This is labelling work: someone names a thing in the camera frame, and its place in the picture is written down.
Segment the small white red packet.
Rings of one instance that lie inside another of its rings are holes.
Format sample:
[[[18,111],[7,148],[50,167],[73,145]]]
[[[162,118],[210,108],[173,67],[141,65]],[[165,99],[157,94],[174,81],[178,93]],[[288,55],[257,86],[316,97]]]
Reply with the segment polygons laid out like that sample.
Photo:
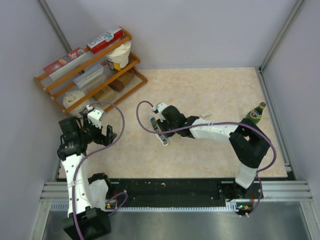
[[[210,116],[211,115],[211,112],[210,111],[207,111],[207,112],[205,112],[205,113],[202,113],[201,114],[201,117],[202,118],[206,118],[206,117],[208,117],[208,116]]]

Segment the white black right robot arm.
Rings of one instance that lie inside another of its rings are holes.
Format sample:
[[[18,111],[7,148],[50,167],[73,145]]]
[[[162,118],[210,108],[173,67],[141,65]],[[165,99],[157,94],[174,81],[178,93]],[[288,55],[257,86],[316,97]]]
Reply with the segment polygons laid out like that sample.
[[[210,139],[228,143],[240,161],[233,192],[245,198],[252,191],[258,168],[271,147],[270,139],[247,118],[241,122],[215,123],[199,116],[186,117],[173,105],[158,103],[152,111],[159,115],[153,124],[160,138],[178,134],[181,138]]]

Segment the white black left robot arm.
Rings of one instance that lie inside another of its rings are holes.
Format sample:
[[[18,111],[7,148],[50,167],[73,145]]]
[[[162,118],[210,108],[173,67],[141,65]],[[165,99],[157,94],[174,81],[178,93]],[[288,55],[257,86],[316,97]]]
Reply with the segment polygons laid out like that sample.
[[[59,122],[62,135],[57,155],[64,168],[68,190],[67,218],[63,230],[73,240],[96,240],[111,232],[106,200],[114,191],[105,173],[87,176],[88,144],[108,146],[117,137],[108,125],[102,133],[101,117],[85,114]]]

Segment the light blue stapler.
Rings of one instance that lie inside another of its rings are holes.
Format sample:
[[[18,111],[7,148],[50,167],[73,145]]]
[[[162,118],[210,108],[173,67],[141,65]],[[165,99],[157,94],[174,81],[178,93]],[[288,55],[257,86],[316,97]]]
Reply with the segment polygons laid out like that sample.
[[[156,137],[162,143],[163,146],[167,146],[169,144],[167,138],[163,134],[159,134],[162,130],[160,129],[159,125],[154,116],[150,117],[150,123],[153,128],[154,132],[157,132]]]

